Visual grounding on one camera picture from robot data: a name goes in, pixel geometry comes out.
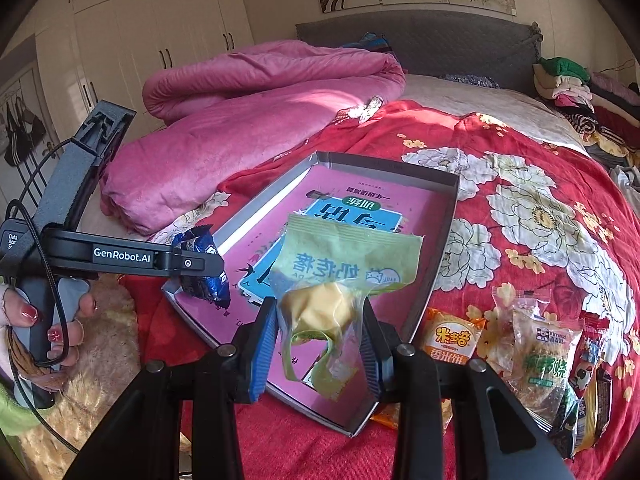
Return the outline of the green sleeve forearm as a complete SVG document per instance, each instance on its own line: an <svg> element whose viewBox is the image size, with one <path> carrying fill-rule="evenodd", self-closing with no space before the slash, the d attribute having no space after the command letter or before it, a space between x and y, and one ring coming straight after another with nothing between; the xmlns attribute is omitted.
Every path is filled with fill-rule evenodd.
<svg viewBox="0 0 640 480"><path fill-rule="evenodd" d="M1 432L9 442L9 446L20 462L26 464L26 455L20 437L29 431L40 428L47 434L47 428L32 414L29 408L18 404L13 395L14 383L9 378L9 361L5 354L1 355Z"/></svg>

